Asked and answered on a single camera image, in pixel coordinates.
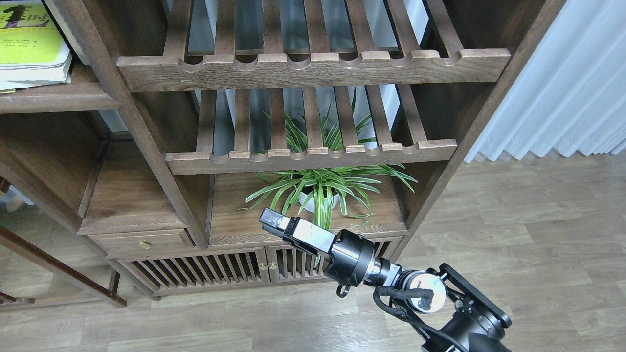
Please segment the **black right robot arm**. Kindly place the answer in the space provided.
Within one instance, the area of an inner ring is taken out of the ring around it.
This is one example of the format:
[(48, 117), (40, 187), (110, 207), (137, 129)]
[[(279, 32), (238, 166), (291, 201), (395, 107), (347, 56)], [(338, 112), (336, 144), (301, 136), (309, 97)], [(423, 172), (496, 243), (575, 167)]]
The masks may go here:
[(306, 254), (320, 256), (323, 274), (338, 283), (344, 298), (352, 287), (373, 288), (373, 301), (411, 325), (424, 339), (423, 352), (505, 352), (505, 329), (512, 321), (448, 264), (409, 270), (375, 255), (374, 243), (343, 229), (337, 234), (302, 218), (266, 208), (264, 230)]

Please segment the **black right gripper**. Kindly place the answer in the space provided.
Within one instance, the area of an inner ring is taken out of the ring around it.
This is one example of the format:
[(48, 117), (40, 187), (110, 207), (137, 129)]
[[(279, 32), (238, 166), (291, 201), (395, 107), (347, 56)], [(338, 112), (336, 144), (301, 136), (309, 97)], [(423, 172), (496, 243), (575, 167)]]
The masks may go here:
[(342, 286), (393, 286), (402, 267), (386, 258), (374, 257), (374, 243), (362, 235), (343, 229), (335, 234), (303, 218), (288, 218), (264, 208), (259, 222), (295, 249), (311, 255), (328, 255), (323, 273)]

